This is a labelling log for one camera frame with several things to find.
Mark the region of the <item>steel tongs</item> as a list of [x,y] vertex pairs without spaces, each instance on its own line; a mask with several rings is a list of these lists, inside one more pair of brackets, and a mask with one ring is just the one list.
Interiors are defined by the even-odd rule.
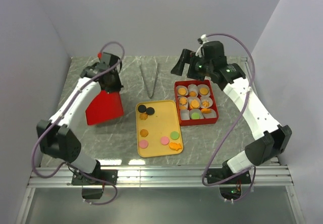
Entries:
[[153,99],[159,74],[159,64],[155,62],[154,77],[151,79],[146,77],[142,63],[139,63],[139,69],[147,97]]

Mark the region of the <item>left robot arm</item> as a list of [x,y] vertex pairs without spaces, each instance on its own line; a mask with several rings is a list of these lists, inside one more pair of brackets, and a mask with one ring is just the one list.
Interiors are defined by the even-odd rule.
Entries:
[[117,59],[115,63],[97,62],[86,67],[61,108],[49,120],[39,121],[36,126],[38,140],[31,157],[32,170],[37,176],[48,179],[58,172],[55,169],[52,174],[43,175],[37,170],[34,155],[40,149],[45,155],[61,159],[62,164],[78,169],[89,184],[95,185],[101,180],[99,161],[82,151],[74,131],[92,101],[102,91],[109,92],[109,79],[121,68],[121,59]]

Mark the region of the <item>red box lid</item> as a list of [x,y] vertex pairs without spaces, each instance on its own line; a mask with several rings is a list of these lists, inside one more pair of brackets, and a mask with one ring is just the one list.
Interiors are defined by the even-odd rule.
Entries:
[[85,111],[89,126],[104,123],[124,115],[119,92],[107,93],[102,90]]

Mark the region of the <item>beige dotted round cookie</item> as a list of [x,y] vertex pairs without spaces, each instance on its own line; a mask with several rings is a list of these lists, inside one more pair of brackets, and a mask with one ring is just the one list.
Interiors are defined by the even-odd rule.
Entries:
[[190,108],[191,109],[197,109],[200,108],[200,103],[198,100],[194,99],[190,102]]

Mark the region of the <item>small orange fish cookie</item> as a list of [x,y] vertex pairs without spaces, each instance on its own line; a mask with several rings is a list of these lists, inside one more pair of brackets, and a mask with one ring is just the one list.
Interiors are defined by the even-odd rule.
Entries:
[[210,113],[211,113],[211,109],[210,109],[210,108],[202,108],[202,109],[201,109],[201,112],[202,112],[203,114],[210,114]]

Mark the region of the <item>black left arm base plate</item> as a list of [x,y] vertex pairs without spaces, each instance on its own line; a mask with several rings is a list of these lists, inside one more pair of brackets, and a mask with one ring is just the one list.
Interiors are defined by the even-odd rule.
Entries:
[[[98,176],[94,176],[96,179],[100,179],[111,184],[117,183],[118,170],[101,170],[101,173]],[[72,176],[71,185],[73,186],[85,186],[85,185],[102,185],[102,183],[97,180],[85,177],[81,173],[74,171]]]

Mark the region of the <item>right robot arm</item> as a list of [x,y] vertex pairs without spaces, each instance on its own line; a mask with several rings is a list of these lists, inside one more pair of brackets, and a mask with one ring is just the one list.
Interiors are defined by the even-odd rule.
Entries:
[[231,101],[247,122],[254,141],[234,157],[226,160],[221,168],[220,181],[234,183],[251,167],[259,166],[283,153],[291,138],[292,130],[282,126],[264,107],[251,87],[251,81],[237,64],[229,64],[223,49],[206,47],[199,57],[184,49],[171,74],[181,76],[185,64],[189,65],[187,77],[203,80],[210,77]]

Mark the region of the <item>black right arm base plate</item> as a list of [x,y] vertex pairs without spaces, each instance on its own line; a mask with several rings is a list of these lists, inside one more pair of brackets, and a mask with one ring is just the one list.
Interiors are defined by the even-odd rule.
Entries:
[[225,185],[250,184],[251,176],[249,171],[245,171],[240,174],[233,174],[230,171],[221,168],[210,168],[207,170],[203,180],[209,185],[218,182]]

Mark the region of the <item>maple leaf cookie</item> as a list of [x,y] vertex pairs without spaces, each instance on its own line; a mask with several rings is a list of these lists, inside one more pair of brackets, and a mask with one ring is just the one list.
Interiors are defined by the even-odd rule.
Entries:
[[187,104],[187,98],[186,97],[179,97],[178,99],[179,104],[186,105]]

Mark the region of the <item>red cookie box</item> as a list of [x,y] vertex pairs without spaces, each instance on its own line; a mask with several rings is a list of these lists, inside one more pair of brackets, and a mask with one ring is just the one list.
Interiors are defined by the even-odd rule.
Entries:
[[[195,85],[206,84],[210,88],[210,96],[209,97],[213,100],[213,105],[210,108],[212,108],[213,110],[216,111],[217,118],[211,118],[211,119],[203,118],[201,120],[192,120],[192,119],[190,119],[190,120],[186,120],[186,121],[182,121],[180,119],[180,110],[179,110],[179,103],[178,103],[178,97],[179,96],[177,96],[177,94],[176,94],[176,87],[178,85],[183,85],[185,87],[188,87],[190,84],[195,84]],[[213,92],[212,92],[212,87],[211,87],[210,81],[208,81],[208,80],[204,80],[204,81],[198,81],[198,80],[176,81],[175,84],[174,84],[174,94],[175,94],[175,102],[176,102],[176,106],[177,106],[177,112],[178,112],[178,118],[179,118],[180,126],[209,125],[209,124],[214,124],[214,123],[216,123],[218,121],[219,113],[218,113],[217,103],[216,103],[216,100],[215,100]]]

